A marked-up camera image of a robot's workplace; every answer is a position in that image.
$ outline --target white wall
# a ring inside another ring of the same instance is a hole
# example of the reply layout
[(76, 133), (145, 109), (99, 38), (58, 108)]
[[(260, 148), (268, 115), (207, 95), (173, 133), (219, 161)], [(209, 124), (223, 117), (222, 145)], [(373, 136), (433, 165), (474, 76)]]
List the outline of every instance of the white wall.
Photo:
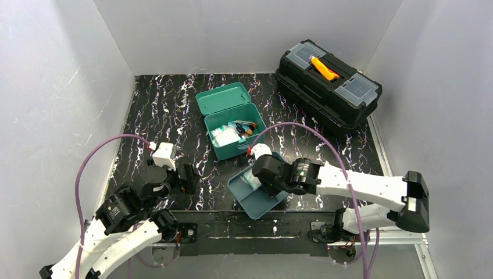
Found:
[(273, 73), (310, 38), (364, 70), (401, 0), (95, 0), (139, 74)]
[(394, 174), (424, 174), (440, 278), (491, 278), (493, 2), (404, 0), (366, 74)]
[[(120, 133), (134, 77), (93, 1), (0, 1), (0, 278), (39, 278), (80, 231), (74, 180)], [(116, 143), (83, 175), (93, 214)]]

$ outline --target green box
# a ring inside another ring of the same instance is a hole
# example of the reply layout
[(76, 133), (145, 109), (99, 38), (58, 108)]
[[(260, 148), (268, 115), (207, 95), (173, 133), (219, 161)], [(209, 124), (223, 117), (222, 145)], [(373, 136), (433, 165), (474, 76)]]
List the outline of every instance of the green box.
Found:
[[(221, 147), (212, 145), (219, 160), (246, 153), (255, 138), (266, 129), (262, 115), (255, 104), (250, 102), (250, 95), (241, 83), (232, 83), (199, 93), (195, 99), (202, 115), (205, 116), (205, 127), (211, 137), (211, 144), (213, 138), (210, 132), (221, 125), (227, 125), (228, 121), (243, 120), (257, 124), (253, 135), (248, 138)], [(260, 138), (258, 143), (263, 143), (264, 139), (265, 136)]]

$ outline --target marble surface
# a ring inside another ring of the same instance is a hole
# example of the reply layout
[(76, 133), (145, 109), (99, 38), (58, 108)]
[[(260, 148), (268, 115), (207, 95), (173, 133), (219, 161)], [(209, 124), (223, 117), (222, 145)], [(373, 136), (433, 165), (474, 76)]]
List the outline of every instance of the marble surface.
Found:
[[(274, 74), (199, 74), (139, 76), (125, 124), (124, 133), (141, 135), (150, 141), (177, 145), (176, 159), (193, 162), (199, 174), (200, 188), (196, 195), (171, 194), (158, 208), (171, 210), (237, 210), (227, 189), (228, 180), (252, 163), (246, 155), (218, 160), (203, 116), (195, 100), (196, 94), (218, 86), (241, 82), (249, 91), (267, 126), (283, 121), (303, 123), (321, 132), (338, 150), (346, 168), (363, 173), (383, 175), (367, 122), (345, 138), (335, 139), (324, 133), (316, 119), (276, 91)], [(328, 147), (301, 128), (279, 128), (267, 135), (265, 143), (283, 158), (292, 162), (301, 156), (324, 159), (336, 165)], [(108, 193), (133, 174), (150, 157), (150, 152), (136, 139), (124, 139), (119, 146)], [(334, 211), (348, 206), (349, 198), (340, 196), (291, 196), (277, 210)]]

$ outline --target green box lid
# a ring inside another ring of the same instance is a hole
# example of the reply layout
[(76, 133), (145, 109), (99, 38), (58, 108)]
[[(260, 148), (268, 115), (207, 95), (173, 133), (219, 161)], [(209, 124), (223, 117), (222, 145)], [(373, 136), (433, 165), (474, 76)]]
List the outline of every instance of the green box lid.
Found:
[(242, 83), (232, 83), (199, 93), (195, 99), (204, 116), (250, 103), (252, 100)]

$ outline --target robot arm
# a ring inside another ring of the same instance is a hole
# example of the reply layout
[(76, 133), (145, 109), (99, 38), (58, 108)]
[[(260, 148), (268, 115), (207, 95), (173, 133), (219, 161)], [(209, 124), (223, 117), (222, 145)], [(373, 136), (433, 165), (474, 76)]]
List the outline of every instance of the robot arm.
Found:
[[(191, 164), (176, 164), (175, 146), (161, 143), (147, 166), (110, 195), (96, 211), (85, 231), (80, 259), (80, 278), (106, 278), (119, 264), (148, 244), (175, 235), (178, 223), (169, 212), (153, 213), (160, 199), (178, 186), (187, 194), (198, 188), (199, 175)], [(146, 220), (136, 231), (129, 229)], [(75, 278), (80, 241), (57, 264), (40, 270), (43, 279)]]
[[(299, 158), (288, 164), (272, 156), (265, 144), (255, 145), (252, 153), (256, 159), (252, 174), (270, 196), (280, 191), (351, 196), (342, 170), (328, 162)], [(428, 189), (420, 173), (409, 171), (405, 177), (380, 177), (348, 171), (348, 178), (356, 196), (373, 203), (360, 208), (363, 230), (397, 226), (414, 233), (429, 231)], [(334, 224), (323, 229), (331, 238), (358, 234), (354, 209), (336, 211)]]

